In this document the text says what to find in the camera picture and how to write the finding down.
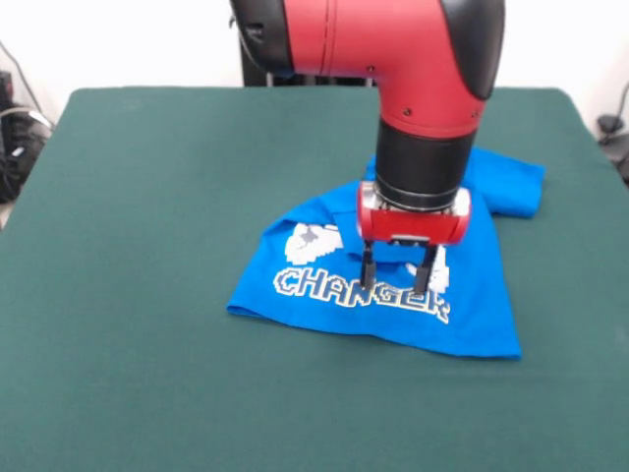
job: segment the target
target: white graphic print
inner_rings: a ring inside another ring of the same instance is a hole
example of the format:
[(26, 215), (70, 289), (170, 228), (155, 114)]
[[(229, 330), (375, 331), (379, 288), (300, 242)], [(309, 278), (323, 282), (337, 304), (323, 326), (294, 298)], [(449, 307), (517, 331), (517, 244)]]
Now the white graphic print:
[(298, 223), (286, 241), (284, 254), (289, 263), (304, 266), (342, 248), (343, 241), (336, 226)]
[[(413, 276), (417, 274), (417, 266), (406, 264), (406, 269)], [(443, 294), (450, 286), (450, 268), (445, 263), (445, 248), (439, 246), (436, 250), (436, 259), (430, 273), (429, 290)]]
[(435, 316), (450, 323), (450, 304), (436, 292), (418, 295), (412, 288), (398, 288), (377, 282), (372, 290), (361, 285), (358, 278), (347, 280), (324, 268), (286, 267), (273, 279), (275, 291), (287, 297), (308, 297), (344, 308), (383, 306)]

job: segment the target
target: green table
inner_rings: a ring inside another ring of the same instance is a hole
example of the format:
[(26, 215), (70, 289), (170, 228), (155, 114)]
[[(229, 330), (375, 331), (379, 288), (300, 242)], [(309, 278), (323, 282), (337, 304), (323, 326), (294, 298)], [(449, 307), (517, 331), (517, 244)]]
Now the green table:
[(559, 91), (498, 90), (477, 142), (547, 167), (496, 221), (521, 362), (226, 314), (376, 126), (372, 89), (75, 93), (0, 234), (0, 470), (629, 470), (629, 200)]

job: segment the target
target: white wall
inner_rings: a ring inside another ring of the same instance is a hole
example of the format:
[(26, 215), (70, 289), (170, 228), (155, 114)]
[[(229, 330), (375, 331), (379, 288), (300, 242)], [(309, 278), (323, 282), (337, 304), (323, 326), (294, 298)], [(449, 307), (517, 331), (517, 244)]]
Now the white wall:
[[(594, 130), (629, 81), (629, 1), (506, 1), (497, 84), (564, 89)], [(0, 38), (53, 118), (77, 88), (242, 85), (228, 0), (2, 3), (3, 20), (15, 23), (3, 21)]]

